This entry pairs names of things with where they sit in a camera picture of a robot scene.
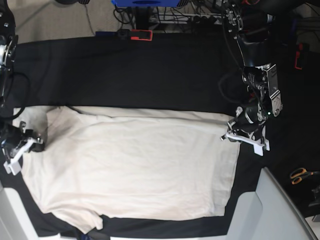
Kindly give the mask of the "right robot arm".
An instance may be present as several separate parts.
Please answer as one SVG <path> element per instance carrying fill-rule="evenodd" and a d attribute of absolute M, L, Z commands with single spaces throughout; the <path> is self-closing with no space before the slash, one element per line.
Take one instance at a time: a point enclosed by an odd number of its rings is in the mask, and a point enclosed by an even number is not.
<path fill-rule="evenodd" d="M 26 79 L 27 101 L 31 92 L 31 81 L 20 72 L 14 72 L 14 61 L 16 47 L 18 44 L 18 35 L 16 35 L 16 22 L 8 2 L 0 2 L 0 106 L 5 105 L 9 96 L 6 91 L 6 83 L 9 78 L 21 75 Z M 17 119 L 26 106 L 23 105 L 20 110 L 11 116 L 2 116 L 0 118 L 0 150 L 5 157 L 4 168 L 8 174 L 16 176 L 21 172 L 22 166 L 19 162 L 24 153 L 31 151 L 41 152 L 44 150 L 45 143 L 40 134 L 32 129 L 25 129 L 26 123 L 21 121 L 19 126 L 13 126 L 11 121 Z"/>

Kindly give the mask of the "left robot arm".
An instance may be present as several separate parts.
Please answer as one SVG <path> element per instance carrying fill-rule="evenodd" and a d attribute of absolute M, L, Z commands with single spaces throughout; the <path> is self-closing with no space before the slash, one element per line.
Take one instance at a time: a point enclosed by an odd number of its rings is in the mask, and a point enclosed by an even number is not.
<path fill-rule="evenodd" d="M 255 0 L 223 0 L 221 23 L 223 34 L 236 41 L 243 65 L 242 80 L 250 94 L 230 120 L 222 140 L 252 145 L 255 154 L 263 156 L 270 150 L 266 138 L 266 122 L 279 116 L 283 109 L 278 87 L 277 66 L 271 59 L 270 27 L 274 17 L 254 6 Z"/>

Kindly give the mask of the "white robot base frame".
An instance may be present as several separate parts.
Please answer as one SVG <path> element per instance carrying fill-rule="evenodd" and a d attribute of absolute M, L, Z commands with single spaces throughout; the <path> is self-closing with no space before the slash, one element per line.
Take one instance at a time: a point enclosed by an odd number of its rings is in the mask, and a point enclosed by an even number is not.
<path fill-rule="evenodd" d="M 18 192 L 0 188 L 0 238 L 39 239 Z M 315 240 L 317 235 L 268 168 L 263 168 L 255 191 L 237 200 L 226 235 L 218 240 Z"/>

